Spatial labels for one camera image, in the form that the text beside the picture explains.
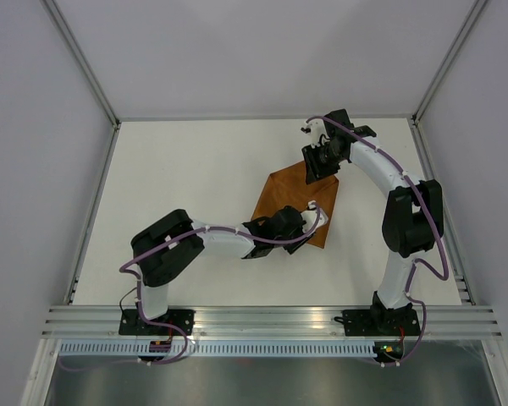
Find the orange-brown cloth napkin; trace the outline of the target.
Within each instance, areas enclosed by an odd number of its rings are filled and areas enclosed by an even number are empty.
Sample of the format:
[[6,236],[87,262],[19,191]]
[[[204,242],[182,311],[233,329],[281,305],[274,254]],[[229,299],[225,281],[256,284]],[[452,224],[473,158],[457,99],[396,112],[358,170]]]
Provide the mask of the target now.
[[307,204],[315,200],[327,215],[328,222],[315,232],[308,243],[324,249],[339,186],[340,181],[334,175],[307,184],[306,164],[298,162],[268,175],[251,219],[270,217],[284,206],[304,211]]

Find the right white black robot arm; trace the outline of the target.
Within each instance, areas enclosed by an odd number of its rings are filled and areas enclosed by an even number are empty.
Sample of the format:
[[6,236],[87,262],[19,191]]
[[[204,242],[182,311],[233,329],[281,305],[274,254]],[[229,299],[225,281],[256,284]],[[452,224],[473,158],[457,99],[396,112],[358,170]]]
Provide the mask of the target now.
[[389,249],[384,277],[366,310],[345,310],[335,321],[347,337],[390,337],[420,334],[420,317],[413,306],[411,285],[418,264],[437,249],[443,269],[450,275],[445,249],[443,193],[438,181],[408,173],[380,144],[368,126],[355,126],[346,110],[308,118],[302,132],[311,143],[301,152],[306,164],[306,183],[312,184],[340,170],[343,162],[356,165],[386,199],[382,236]]

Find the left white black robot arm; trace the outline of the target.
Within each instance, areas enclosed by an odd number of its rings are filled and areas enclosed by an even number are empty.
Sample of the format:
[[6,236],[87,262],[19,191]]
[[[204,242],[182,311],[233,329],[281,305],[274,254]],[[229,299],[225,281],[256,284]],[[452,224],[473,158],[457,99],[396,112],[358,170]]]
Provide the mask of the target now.
[[216,255],[254,260],[276,248],[291,255],[327,221],[314,201],[304,211],[285,206],[270,217],[235,227],[194,220],[184,209],[171,211],[132,238],[133,259],[119,268],[136,277],[139,326],[151,335],[166,329],[168,286],[196,258]]

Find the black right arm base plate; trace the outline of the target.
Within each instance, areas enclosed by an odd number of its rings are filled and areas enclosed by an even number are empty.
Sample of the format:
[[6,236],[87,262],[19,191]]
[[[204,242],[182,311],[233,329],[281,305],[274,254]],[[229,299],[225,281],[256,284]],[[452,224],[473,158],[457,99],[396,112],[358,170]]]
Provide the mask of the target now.
[[343,310],[340,324],[346,337],[416,337],[421,332],[415,310],[374,315],[368,309]]

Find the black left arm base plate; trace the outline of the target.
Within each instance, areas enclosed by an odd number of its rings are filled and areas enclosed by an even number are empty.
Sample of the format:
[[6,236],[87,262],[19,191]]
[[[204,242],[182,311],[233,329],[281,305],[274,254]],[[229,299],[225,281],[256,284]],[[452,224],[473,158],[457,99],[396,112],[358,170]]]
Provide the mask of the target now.
[[171,309],[166,314],[147,323],[141,319],[138,310],[123,310],[119,323],[120,336],[189,336],[195,324],[195,311]]

